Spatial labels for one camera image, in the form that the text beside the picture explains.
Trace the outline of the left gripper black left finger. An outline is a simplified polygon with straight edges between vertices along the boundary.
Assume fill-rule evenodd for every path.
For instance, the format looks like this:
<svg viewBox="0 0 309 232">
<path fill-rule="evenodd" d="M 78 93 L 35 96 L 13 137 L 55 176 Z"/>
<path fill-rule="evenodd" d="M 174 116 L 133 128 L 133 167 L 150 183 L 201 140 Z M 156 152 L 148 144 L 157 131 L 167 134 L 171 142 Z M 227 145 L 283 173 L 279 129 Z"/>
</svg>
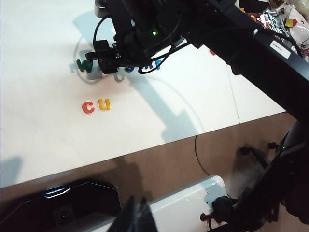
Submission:
<svg viewBox="0 0 309 232">
<path fill-rule="evenodd" d="M 127 232 L 131 230 L 131 225 L 135 216 L 135 197 L 130 196 L 123 205 L 120 213 L 110 226 L 111 232 Z"/>
</svg>

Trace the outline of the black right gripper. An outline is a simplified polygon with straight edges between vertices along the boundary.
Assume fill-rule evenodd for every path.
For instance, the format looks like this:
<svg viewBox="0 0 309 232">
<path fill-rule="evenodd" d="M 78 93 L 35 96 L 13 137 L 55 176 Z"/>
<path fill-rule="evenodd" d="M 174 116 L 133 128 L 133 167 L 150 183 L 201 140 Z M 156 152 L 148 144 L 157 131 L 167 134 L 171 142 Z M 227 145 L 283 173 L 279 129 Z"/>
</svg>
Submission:
<svg viewBox="0 0 309 232">
<path fill-rule="evenodd" d="M 124 34 L 115 34 L 115 45 L 110 46 L 107 40 L 98 38 L 98 31 L 93 35 L 94 50 L 85 54 L 88 63 L 98 61 L 104 74 L 117 73 L 117 65 L 136 65 L 138 63 L 138 37 L 135 30 Z"/>
</svg>

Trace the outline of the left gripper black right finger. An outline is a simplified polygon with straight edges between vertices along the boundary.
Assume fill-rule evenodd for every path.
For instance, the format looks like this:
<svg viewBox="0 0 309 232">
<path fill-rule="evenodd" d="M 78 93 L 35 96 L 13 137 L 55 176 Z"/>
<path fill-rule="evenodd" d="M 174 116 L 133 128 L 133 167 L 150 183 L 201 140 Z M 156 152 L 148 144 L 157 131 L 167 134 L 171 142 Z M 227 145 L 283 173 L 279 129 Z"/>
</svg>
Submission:
<svg viewBox="0 0 309 232">
<path fill-rule="evenodd" d="M 141 198 L 136 210 L 137 232 L 158 232 L 155 218 L 145 197 Z"/>
</svg>

